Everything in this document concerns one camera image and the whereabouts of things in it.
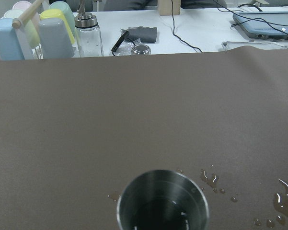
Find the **yellow plastic cup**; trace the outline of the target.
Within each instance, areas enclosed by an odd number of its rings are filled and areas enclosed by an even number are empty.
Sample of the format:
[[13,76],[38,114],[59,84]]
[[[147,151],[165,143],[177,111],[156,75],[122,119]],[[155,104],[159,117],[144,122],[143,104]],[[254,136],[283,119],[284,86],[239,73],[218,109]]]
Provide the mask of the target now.
[[75,38],[74,38],[75,26],[74,26],[74,23],[71,21],[74,18],[72,11],[70,11],[69,8],[67,8],[66,10],[51,8],[51,9],[43,11],[40,14],[40,20],[50,19],[50,18],[59,18],[64,22],[71,44],[73,45],[75,43]]

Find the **grey plastic cup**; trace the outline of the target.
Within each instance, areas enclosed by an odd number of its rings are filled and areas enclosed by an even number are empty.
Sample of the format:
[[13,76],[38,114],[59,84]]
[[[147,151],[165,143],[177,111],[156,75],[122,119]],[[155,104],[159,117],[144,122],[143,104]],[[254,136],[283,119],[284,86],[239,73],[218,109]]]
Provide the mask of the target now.
[[38,26],[44,59],[72,58],[74,56],[72,43],[62,19],[43,19]]

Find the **mint green plastic cup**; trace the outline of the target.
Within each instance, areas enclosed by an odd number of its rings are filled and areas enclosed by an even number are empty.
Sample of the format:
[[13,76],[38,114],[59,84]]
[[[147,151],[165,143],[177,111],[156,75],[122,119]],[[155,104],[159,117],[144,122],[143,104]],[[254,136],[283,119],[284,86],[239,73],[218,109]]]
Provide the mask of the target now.
[[63,12],[63,14],[67,20],[67,23],[70,27],[70,30],[71,30],[73,36],[75,36],[74,15],[72,13],[70,6],[64,1],[55,1],[55,2],[50,4],[49,8],[50,9],[59,9]]

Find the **blue teach pendant tablet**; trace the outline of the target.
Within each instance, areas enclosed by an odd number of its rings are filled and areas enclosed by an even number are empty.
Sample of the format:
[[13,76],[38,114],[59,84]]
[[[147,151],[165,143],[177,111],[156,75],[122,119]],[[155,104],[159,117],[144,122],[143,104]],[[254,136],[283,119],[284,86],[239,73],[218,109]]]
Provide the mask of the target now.
[[249,38],[288,40],[288,11],[237,12],[232,18]]

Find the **light blue plastic cup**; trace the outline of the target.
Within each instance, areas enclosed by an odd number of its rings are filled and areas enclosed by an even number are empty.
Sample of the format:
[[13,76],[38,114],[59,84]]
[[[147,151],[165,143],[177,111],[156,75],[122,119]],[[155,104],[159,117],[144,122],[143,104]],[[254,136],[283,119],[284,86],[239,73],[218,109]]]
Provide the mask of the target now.
[[4,61],[24,59],[12,22],[12,18],[0,19],[0,59]]

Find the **glass bottle with steel cap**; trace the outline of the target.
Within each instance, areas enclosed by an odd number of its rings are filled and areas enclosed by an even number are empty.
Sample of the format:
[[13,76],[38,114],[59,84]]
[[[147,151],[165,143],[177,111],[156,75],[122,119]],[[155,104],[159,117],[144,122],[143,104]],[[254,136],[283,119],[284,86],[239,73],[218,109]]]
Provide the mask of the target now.
[[84,0],[80,0],[77,13],[74,23],[79,56],[82,58],[103,57],[103,44],[97,17],[86,12]]

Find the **small steel round weight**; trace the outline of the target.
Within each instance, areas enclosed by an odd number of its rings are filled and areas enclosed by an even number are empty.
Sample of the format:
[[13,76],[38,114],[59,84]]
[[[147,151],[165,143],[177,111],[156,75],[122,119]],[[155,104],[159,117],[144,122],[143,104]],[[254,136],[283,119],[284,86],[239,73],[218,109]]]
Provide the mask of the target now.
[[138,44],[132,47],[131,55],[149,55],[151,54],[151,49],[148,45]]

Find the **brown table mat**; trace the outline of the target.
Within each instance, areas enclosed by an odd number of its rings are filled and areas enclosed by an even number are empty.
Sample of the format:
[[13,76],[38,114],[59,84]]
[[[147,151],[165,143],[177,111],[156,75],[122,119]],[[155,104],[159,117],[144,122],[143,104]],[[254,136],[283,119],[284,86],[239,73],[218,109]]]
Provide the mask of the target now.
[[276,220],[288,50],[0,61],[0,230],[116,230],[153,169],[204,189],[211,230]]

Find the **steel double jigger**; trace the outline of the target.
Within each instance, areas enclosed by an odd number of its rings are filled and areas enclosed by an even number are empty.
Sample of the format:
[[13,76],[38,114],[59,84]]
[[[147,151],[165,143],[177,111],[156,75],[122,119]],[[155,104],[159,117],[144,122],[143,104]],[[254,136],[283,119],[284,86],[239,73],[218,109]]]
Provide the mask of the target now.
[[174,171],[153,170],[125,187],[116,217],[121,230],[206,230],[209,208],[191,179]]

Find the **folded grey cloth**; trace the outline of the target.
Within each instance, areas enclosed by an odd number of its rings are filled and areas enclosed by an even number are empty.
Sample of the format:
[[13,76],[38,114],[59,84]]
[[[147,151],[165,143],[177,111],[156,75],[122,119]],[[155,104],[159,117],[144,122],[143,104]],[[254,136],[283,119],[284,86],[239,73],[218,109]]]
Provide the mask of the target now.
[[129,27],[129,40],[135,41],[140,39],[142,43],[155,43],[157,40],[157,27]]

